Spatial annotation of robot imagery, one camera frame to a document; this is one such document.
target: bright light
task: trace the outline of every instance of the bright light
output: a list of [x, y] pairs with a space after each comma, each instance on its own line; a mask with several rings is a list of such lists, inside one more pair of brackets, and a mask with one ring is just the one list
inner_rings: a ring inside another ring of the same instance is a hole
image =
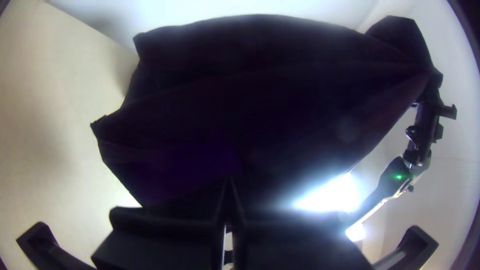
[[294, 206], [314, 212], [352, 212], [361, 203], [359, 188], [352, 175], [346, 173], [308, 193]]
[[352, 242], [363, 240], [365, 238], [364, 225], [362, 223], [353, 224], [346, 229], [345, 234]]

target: black cloth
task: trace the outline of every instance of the black cloth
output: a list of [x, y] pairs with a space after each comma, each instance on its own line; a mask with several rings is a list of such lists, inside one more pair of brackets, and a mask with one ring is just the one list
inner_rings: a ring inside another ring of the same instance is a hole
[[294, 198], [350, 170], [442, 76], [415, 22], [393, 16], [366, 34], [243, 15], [133, 40], [124, 103], [91, 128], [143, 206], [230, 176], [259, 196]]

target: white wall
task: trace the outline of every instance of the white wall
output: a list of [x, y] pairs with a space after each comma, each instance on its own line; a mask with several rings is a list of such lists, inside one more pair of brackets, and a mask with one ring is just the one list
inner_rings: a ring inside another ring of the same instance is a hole
[[[480, 76], [471, 47], [446, 0], [417, 1], [406, 15], [415, 19], [435, 67], [444, 75], [440, 94], [458, 108], [457, 120], [441, 118], [443, 139], [432, 146], [430, 169], [407, 193], [385, 206], [382, 254], [391, 252], [405, 230], [419, 225], [440, 246], [424, 269], [449, 269], [470, 229], [480, 198]], [[409, 111], [384, 139], [389, 159], [408, 143], [404, 130], [415, 119]]]
[[48, 0], [53, 6], [133, 48], [132, 38], [162, 26], [244, 14], [280, 14], [355, 29], [378, 0]]
[[16, 238], [38, 221], [85, 262], [116, 205], [137, 205], [102, 163], [90, 122], [123, 101], [135, 53], [53, 6], [12, 0], [0, 17], [0, 257], [31, 270]]

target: black fabric bag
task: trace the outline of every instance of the black fabric bag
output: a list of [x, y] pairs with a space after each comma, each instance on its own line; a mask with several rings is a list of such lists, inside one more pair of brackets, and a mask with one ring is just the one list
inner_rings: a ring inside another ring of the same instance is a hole
[[224, 177], [294, 198], [350, 170], [433, 80], [411, 19], [366, 34], [280, 15], [216, 18], [134, 38], [121, 108], [91, 124], [103, 161], [143, 206]]

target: beige wall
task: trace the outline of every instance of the beige wall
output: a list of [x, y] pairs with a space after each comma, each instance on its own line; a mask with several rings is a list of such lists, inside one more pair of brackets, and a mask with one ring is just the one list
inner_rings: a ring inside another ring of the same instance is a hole
[[89, 124], [116, 110], [137, 56], [39, 0], [0, 17], [0, 257], [32, 269], [16, 238], [37, 221], [78, 258], [136, 205], [102, 163]]

